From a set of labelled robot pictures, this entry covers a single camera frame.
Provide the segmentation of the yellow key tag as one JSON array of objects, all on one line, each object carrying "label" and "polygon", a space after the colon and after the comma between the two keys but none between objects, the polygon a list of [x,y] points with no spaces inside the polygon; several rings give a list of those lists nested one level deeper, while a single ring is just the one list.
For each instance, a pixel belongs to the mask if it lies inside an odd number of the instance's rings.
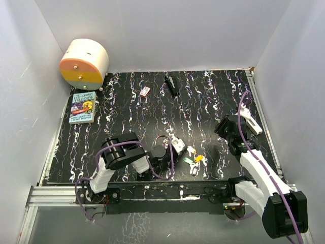
[{"label": "yellow key tag", "polygon": [[188,146],[187,151],[188,151],[190,156],[194,156],[197,153],[196,149],[194,147],[192,147],[192,146]]}]

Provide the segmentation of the metal keyring with keys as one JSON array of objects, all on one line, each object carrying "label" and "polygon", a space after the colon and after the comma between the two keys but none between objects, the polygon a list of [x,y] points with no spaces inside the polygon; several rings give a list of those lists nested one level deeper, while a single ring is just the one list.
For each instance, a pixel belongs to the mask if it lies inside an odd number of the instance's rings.
[{"label": "metal keyring with keys", "polygon": [[164,147],[167,147],[167,145],[169,144],[169,137],[167,135],[159,135],[156,137],[155,141],[154,141],[154,145],[162,145]]}]

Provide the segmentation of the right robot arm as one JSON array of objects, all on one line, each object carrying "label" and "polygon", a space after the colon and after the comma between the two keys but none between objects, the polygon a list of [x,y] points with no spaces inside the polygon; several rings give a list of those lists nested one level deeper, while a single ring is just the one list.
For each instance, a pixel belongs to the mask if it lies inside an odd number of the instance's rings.
[{"label": "right robot arm", "polygon": [[230,153],[252,177],[230,178],[227,197],[233,202],[241,199],[248,203],[261,217],[270,238],[296,235],[298,242],[303,243],[302,234],[308,230],[307,198],[285,184],[248,140],[245,118],[227,114],[214,132],[228,142]]}]

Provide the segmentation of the orange key tag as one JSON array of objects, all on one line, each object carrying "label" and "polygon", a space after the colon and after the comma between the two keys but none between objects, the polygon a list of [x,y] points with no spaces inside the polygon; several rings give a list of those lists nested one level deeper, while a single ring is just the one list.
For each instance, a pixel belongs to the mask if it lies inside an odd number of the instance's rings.
[{"label": "orange key tag", "polygon": [[202,160],[203,158],[204,158],[203,155],[198,155],[198,156],[196,156],[196,157],[194,158],[194,161],[197,163],[197,162],[199,162],[200,160]]}]

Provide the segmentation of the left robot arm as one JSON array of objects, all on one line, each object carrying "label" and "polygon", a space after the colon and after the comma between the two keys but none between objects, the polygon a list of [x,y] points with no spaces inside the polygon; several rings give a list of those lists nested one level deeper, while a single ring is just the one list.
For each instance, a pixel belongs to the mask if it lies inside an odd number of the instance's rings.
[{"label": "left robot arm", "polygon": [[175,162],[186,149],[186,145],[175,136],[167,137],[167,141],[168,146],[156,144],[150,151],[145,151],[134,132],[108,138],[95,156],[96,168],[88,181],[87,197],[94,203],[101,202],[115,171],[129,164],[138,174],[151,170],[152,174],[160,179],[162,176],[154,171],[155,167],[170,165],[170,176],[166,180],[172,178]]}]

